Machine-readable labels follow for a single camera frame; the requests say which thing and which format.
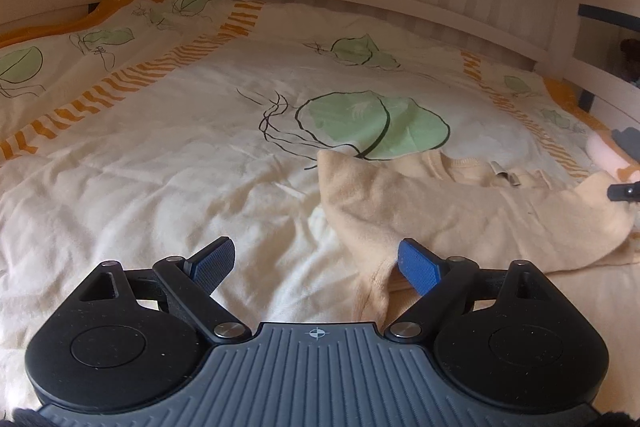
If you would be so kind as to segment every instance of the orange striped pattern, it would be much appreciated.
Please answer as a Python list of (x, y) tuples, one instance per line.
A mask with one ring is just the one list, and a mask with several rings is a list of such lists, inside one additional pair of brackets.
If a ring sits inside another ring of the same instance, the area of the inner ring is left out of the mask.
[(589, 176), (589, 173), (580, 167), (564, 147), (556, 143), (556, 141), (553, 140), (553, 138), (551, 138), (542, 127), (531, 120), (526, 113), (516, 108), (511, 100), (497, 92), (493, 87), (489, 86), (482, 80), (480, 57), (469, 52), (460, 52), (460, 54), (462, 55), (466, 76), (473, 79), (476, 84), (478, 84), (478, 87), (480, 87), (482, 92), (488, 95), (495, 107), (509, 113), (513, 118), (523, 124), (523, 126), (526, 127), (526, 129), (534, 136), (540, 146), (548, 152), (572, 178), (582, 180)]
[(0, 142), (0, 162), (21, 156), (20, 151), (35, 154), (38, 147), (29, 143), (27, 136), (33, 136), (31, 140), (38, 139), (40, 136), (49, 140), (54, 139), (61, 131), (84, 120), (85, 117), (97, 114), (125, 100), (129, 93), (155, 84), (167, 73), (193, 64), (240, 36), (248, 36), (255, 26), (263, 5), (261, 1), (238, 2), (234, 7), (242, 11), (232, 12), (216, 35), (200, 35), (190, 44), (176, 46), (156, 60), (111, 73), (75, 100), (41, 116), (24, 130)]

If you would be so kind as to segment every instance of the mattress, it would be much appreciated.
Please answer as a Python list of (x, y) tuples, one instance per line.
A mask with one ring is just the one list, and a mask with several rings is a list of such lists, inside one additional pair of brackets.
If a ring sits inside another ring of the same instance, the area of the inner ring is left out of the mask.
[[(318, 150), (382, 162), (442, 148), (567, 184), (595, 170), (588, 126), (541, 77), (361, 15), (105, 0), (85, 20), (0, 46), (7, 411), (37, 407), (28, 340), (105, 259), (145, 268), (228, 235), (236, 267), (213, 297), (251, 328), (353, 320), (358, 267), (324, 218)], [(638, 305), (636, 266), (552, 277), (612, 350), (596, 404), (638, 415), (640, 322), (618, 338), (618, 311)]]

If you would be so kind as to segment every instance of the gray ribbed plate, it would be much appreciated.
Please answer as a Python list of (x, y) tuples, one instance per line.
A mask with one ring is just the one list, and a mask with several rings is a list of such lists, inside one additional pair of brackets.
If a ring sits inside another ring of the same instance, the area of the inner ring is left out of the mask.
[(244, 344), (216, 347), (180, 391), (143, 409), (89, 415), (48, 405), (61, 427), (581, 427), (580, 406), (522, 416), (457, 391), (421, 347), (382, 339), (372, 324), (264, 324)]

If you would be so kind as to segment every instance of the crosshair symbol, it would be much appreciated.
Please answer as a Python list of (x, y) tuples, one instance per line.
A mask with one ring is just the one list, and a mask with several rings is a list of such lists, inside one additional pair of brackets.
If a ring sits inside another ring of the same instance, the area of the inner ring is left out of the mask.
[(321, 339), (322, 337), (324, 337), (325, 335), (328, 335), (329, 333), (327, 333), (324, 330), (321, 330), (320, 328), (313, 328), (311, 331), (309, 331), (307, 333), (310, 337), (315, 338), (315, 340)]

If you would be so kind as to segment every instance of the silver screw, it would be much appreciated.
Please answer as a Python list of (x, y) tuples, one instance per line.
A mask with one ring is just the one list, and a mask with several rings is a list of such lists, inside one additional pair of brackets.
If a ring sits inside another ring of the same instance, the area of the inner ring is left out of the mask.
[(422, 330), (415, 322), (396, 322), (389, 328), (389, 331), (399, 339), (412, 339), (420, 335)]
[(234, 339), (246, 331), (246, 328), (237, 322), (223, 322), (213, 328), (213, 332), (221, 339)]

